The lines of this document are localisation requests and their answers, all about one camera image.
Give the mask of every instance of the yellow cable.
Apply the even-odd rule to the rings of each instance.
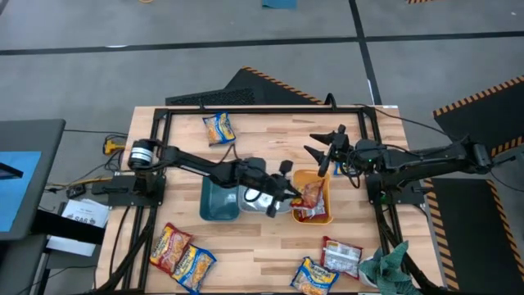
[[[62,188],[68,188],[70,186],[77,185],[77,184],[91,184],[91,183],[96,183],[96,182],[100,182],[100,181],[107,181],[107,180],[111,180],[111,179],[113,179],[113,178],[112,177],[106,177],[106,178],[96,178],[96,179],[85,179],[85,180],[75,181],[74,183],[70,183],[70,184],[47,183],[47,185],[59,186],[59,187],[62,187]]]

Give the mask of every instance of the black cable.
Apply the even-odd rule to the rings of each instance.
[[[84,179],[84,178],[88,177],[88,176],[89,176],[90,174],[92,174],[94,171],[96,171],[96,170],[102,168],[105,164],[106,164],[106,163],[103,163],[103,164],[100,164],[100,165],[98,165],[98,166],[92,168],[88,173],[86,173],[86,174],[82,175],[81,177],[78,177],[77,179],[75,179],[75,180],[69,182],[69,184],[68,184],[67,186],[69,186],[69,185],[71,185],[71,184],[73,184],[73,183],[75,183],[75,182],[77,182],[77,181],[79,181],[79,180],[81,180],[81,179]]]
[[[365,104],[362,104],[362,103],[356,103],[355,104],[356,106],[362,106],[362,107],[371,107],[371,106],[368,106],[368,105],[365,105]],[[377,107],[371,107],[372,109],[374,109],[375,111],[378,111],[379,113],[385,115],[385,116],[388,116],[390,118],[395,118],[395,119],[399,119],[399,120],[402,120],[402,121],[406,121],[406,122],[409,122],[411,124],[415,124],[415,125],[419,125],[419,126],[422,126],[422,127],[426,127],[428,129],[431,129],[433,131],[436,131],[440,134],[443,134],[453,140],[458,140],[457,138],[455,138],[453,135],[450,135],[450,134],[447,134],[446,132],[442,131],[442,130],[438,130],[437,128],[435,127],[431,127],[430,125],[426,125],[426,124],[423,124],[423,123],[420,123],[420,122],[417,122],[415,120],[410,120],[410,119],[406,119],[406,118],[403,118],[403,117],[400,117],[400,116],[393,116],[393,115],[390,115],[388,113],[386,113],[385,111],[382,111],[382,110],[379,110]]]
[[[353,150],[351,151],[350,153],[347,154],[347,158],[346,158],[346,167],[348,169],[347,171],[347,178],[350,179],[350,182],[351,182],[351,185],[353,185],[354,188],[360,188],[360,175],[362,174],[362,171],[360,170],[357,170],[357,167],[355,166],[355,163],[353,162],[353,160],[355,159],[354,157],[351,158],[351,155],[352,154],[356,154],[356,150]],[[353,169],[355,170],[356,172],[356,178],[357,178],[357,182],[355,182],[353,180],[353,175],[351,175],[349,169],[353,167]]]
[[[113,275],[113,261],[115,260],[115,252],[116,252],[116,245],[118,244],[118,237],[120,236],[120,231],[122,231],[122,226],[124,225],[124,220],[125,220],[125,217],[128,215],[128,212],[129,212],[129,206],[125,208],[124,214],[122,215],[122,219],[120,220],[120,224],[118,226],[118,230],[116,231],[115,243],[113,244],[113,251],[111,251],[111,260],[109,261],[109,276],[110,277],[111,275]]]
[[[427,213],[426,211],[424,210],[424,208],[422,208],[420,205],[418,204],[413,204],[413,206],[415,206],[417,209],[420,210],[420,212],[422,212],[424,214],[424,216],[426,217],[426,219],[428,219],[428,216],[427,216]]]
[[[244,202],[256,202],[258,201],[258,199],[260,198],[260,196],[262,196],[262,192],[259,192],[256,197],[252,198],[251,200],[248,200],[246,195],[247,195],[247,192],[250,190],[251,188],[248,188],[246,189],[246,191],[244,192]]]
[[[235,143],[234,143],[234,144],[232,144],[232,145],[230,145],[230,146],[228,147],[228,150],[226,151],[226,153],[224,154],[224,156],[222,157],[222,159],[220,159],[220,161],[219,161],[218,163],[216,163],[216,164],[214,164],[214,165],[211,165],[211,167],[215,167],[215,166],[217,166],[217,165],[219,165],[219,164],[222,164],[222,163],[224,162],[224,160],[226,159],[226,157],[228,157],[229,152],[231,152],[231,149],[233,149],[233,154],[235,155],[235,159],[236,159],[236,160],[240,160],[240,158],[239,158],[238,155],[237,155],[237,147],[235,146]]]
[[[128,134],[116,131],[99,131],[99,130],[82,130],[82,129],[64,129],[64,132],[80,132],[80,133],[93,133],[93,134],[118,134],[122,136],[128,136]]]
[[[122,159],[122,154],[124,153],[124,150],[118,150],[116,152],[113,152],[113,154],[109,157],[109,159],[104,163],[104,169],[111,171],[111,172],[117,172],[120,171],[120,161]]]
[[[62,272],[66,271],[66,270],[69,270],[69,269],[84,269],[84,268],[91,268],[91,267],[97,267],[97,266],[96,266],[96,265],[88,265],[88,266],[69,266],[69,267],[66,267],[66,268],[63,269],[63,270],[58,271],[58,272],[55,273],[54,275],[49,275],[49,276],[47,277],[47,279],[50,279],[50,278],[52,278],[52,277],[54,277],[54,276],[57,276],[57,275],[61,274]],[[36,283],[34,283],[34,284],[31,284],[31,285],[29,285],[29,286],[23,288],[22,290],[20,290],[20,291],[19,291],[18,293],[16,293],[15,295],[20,295],[20,294],[22,294],[23,292],[25,292],[25,290],[27,290],[27,289],[29,289],[29,288],[32,288],[32,287],[33,287],[34,285],[36,285],[36,284],[40,284],[40,283],[42,283],[42,281],[44,281],[44,280],[45,280],[45,279],[41,279],[41,280],[39,280],[38,282],[36,282]]]
[[[39,208],[39,209],[42,209],[42,210],[44,210],[44,211],[47,211],[47,212],[54,212],[55,209],[56,209],[55,206],[53,206],[52,209],[47,209],[46,207],[43,207],[43,206],[40,206],[40,205],[38,205],[38,208]]]
[[[416,152],[411,152],[410,150],[406,149],[406,148],[403,148],[403,147],[399,147],[397,145],[394,145],[394,144],[387,144],[387,143],[383,143],[382,144],[383,146],[386,146],[386,147],[390,147],[390,148],[396,148],[398,150],[401,150],[402,152],[405,152],[411,156],[416,156],[416,157],[422,157],[422,156],[425,156],[424,154],[417,154]]]
[[[138,251],[142,248],[144,242],[146,242],[146,239],[148,239],[148,237],[151,234],[153,234],[153,229],[155,228],[153,216],[155,214],[156,208],[152,207],[149,211],[149,216],[147,217],[146,225],[142,228],[142,232],[138,236],[137,242],[133,244],[133,246],[128,250],[128,253],[125,255],[122,262],[120,262],[120,265],[116,268],[115,272],[102,286],[100,286],[100,288],[97,289],[98,291],[114,290],[118,283],[122,280],[124,273],[134,262],[135,256],[138,254]]]
[[[515,188],[515,187],[513,187],[513,186],[511,186],[511,185],[509,185],[509,184],[506,184],[506,183],[503,182],[502,180],[500,180],[497,176],[495,176],[495,174],[493,174],[493,171],[490,171],[490,174],[491,174],[491,176],[493,176],[493,178],[494,178],[495,180],[497,180],[498,182],[500,182],[500,184],[502,184],[502,185],[505,186],[506,188],[510,188],[510,189],[512,189],[512,190],[514,190],[514,191],[516,191],[516,192],[524,193],[524,189],[521,189],[521,188]]]

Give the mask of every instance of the wooden tabletop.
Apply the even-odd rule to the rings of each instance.
[[[154,110],[155,107],[135,108],[124,154],[124,167],[133,141],[149,138]],[[399,115],[395,107],[382,110]],[[174,116],[169,145],[218,161],[228,146],[208,147],[202,117]],[[407,148],[402,121],[380,113],[377,113],[377,117],[382,141]],[[282,160],[293,161],[293,170],[318,169],[303,145],[321,150],[327,150],[327,147],[311,139],[310,133],[328,133],[337,129],[339,124],[344,124],[351,144],[360,139],[357,116],[353,114],[231,114],[230,120],[237,136],[238,156],[264,158],[269,173],[277,172]],[[319,262],[324,235],[363,247],[363,258],[371,256],[380,246],[377,223],[373,208],[368,203],[365,185],[355,189],[345,177],[332,177],[331,180],[333,222],[329,225],[301,225],[292,219],[291,213],[277,214],[271,219],[264,213],[242,212],[234,222],[204,221],[199,216],[202,177],[175,168],[168,169],[166,176],[164,203],[158,210],[154,235],[158,237],[164,225],[170,222],[194,234],[192,243],[215,255],[218,261],[205,278],[201,290],[204,293],[296,292],[289,286],[291,279],[302,257],[310,256]],[[397,209],[402,234],[405,240],[409,240],[409,255],[432,282],[442,285],[426,216],[410,205],[397,206]],[[132,208],[129,211],[124,221],[116,247],[115,268],[129,248],[134,210]],[[99,284],[108,279],[111,250],[123,213],[124,208],[111,211],[97,268]],[[140,252],[133,268],[132,287],[138,283],[141,259]],[[332,292],[372,290],[346,276],[341,276],[332,288]],[[185,293],[185,290],[166,273],[150,265],[146,292]]]

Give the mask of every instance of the orange basket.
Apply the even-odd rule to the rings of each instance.
[[[331,216],[331,208],[329,205],[329,174],[326,174],[324,177],[320,177],[317,175],[317,173],[318,173],[317,170],[297,170],[295,171],[295,174],[293,174],[293,186],[295,188],[302,188],[306,184],[310,184],[312,182],[319,181],[321,179],[325,179],[324,186],[322,188],[322,193],[324,196],[327,217],[315,218],[312,220],[306,219],[304,221],[299,221],[298,210],[293,210],[291,211],[291,214],[293,215],[293,219],[298,223],[307,224],[307,225],[327,225],[333,221],[333,216]]]

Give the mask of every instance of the red snack bag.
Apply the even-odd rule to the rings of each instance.
[[[340,243],[324,236],[320,265],[342,274],[359,279],[359,261],[362,248],[348,243]]]
[[[313,209],[317,206],[322,188],[324,186],[324,180],[315,181],[310,184],[306,184],[303,188],[299,188],[302,193],[302,198],[294,198],[291,200],[291,208],[293,209]]]
[[[313,209],[302,209],[298,211],[298,220],[304,221],[306,219],[321,219],[328,217],[328,212],[326,211],[326,200],[324,198],[324,194],[320,192],[320,197],[317,203],[317,206]]]
[[[149,261],[168,274],[173,274],[175,266],[183,255],[192,236],[175,228],[171,223],[165,225],[162,235],[156,242]]]

